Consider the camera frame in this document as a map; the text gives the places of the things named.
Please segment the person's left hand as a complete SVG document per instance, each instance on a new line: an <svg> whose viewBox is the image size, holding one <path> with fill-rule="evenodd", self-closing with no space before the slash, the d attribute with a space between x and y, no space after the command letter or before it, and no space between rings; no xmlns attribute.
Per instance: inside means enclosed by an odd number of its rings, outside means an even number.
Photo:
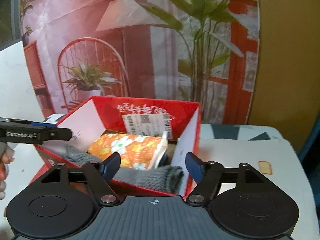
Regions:
<svg viewBox="0 0 320 240"><path fill-rule="evenodd" d="M15 151L9 147L6 143L1 142L0 145L0 182L1 182L1 188L0 188L0 200L3 200L5 198L5 189L6 189L6 183L5 180L8 176L8 165L14 161L14 154Z"/></svg>

